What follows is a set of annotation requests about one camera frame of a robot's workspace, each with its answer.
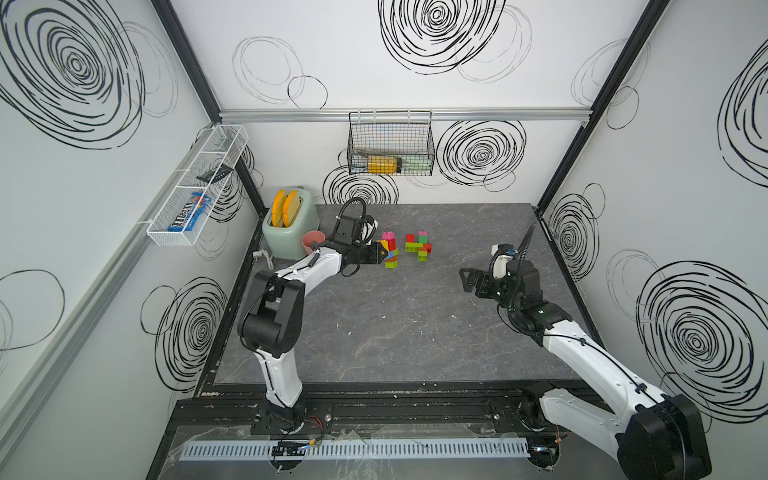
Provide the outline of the lime long lego brick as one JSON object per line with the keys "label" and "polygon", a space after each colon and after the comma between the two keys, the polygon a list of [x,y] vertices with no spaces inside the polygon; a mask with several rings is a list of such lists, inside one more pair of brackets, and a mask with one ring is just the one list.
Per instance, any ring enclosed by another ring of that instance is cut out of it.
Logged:
{"label": "lime long lego brick", "polygon": [[407,252],[418,252],[423,247],[424,247],[424,245],[422,243],[417,243],[417,242],[406,242],[405,243],[405,250]]}

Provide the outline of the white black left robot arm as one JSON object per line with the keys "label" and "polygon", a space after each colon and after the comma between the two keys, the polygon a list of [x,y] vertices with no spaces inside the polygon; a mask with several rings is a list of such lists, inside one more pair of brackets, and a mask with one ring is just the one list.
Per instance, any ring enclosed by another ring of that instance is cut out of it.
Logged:
{"label": "white black left robot arm", "polygon": [[339,214],[329,237],[315,242],[304,258],[278,271],[255,274],[237,332],[259,362],[272,405],[293,409],[303,390],[294,347],[302,331],[306,297],[350,265],[383,263],[388,252],[373,239],[377,226],[369,214],[357,218]]}

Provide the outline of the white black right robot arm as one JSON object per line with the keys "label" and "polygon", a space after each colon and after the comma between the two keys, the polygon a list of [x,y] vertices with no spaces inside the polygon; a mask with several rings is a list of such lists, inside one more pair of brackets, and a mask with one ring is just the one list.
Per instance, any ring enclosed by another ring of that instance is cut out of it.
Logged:
{"label": "white black right robot arm", "polygon": [[565,362],[604,402],[565,388],[532,387],[522,404],[526,426],[550,423],[614,459],[629,479],[702,479],[712,472],[702,416],[686,396],[665,393],[609,354],[560,306],[545,300],[532,262],[509,252],[487,269],[462,268],[463,289],[496,302],[513,330]]}

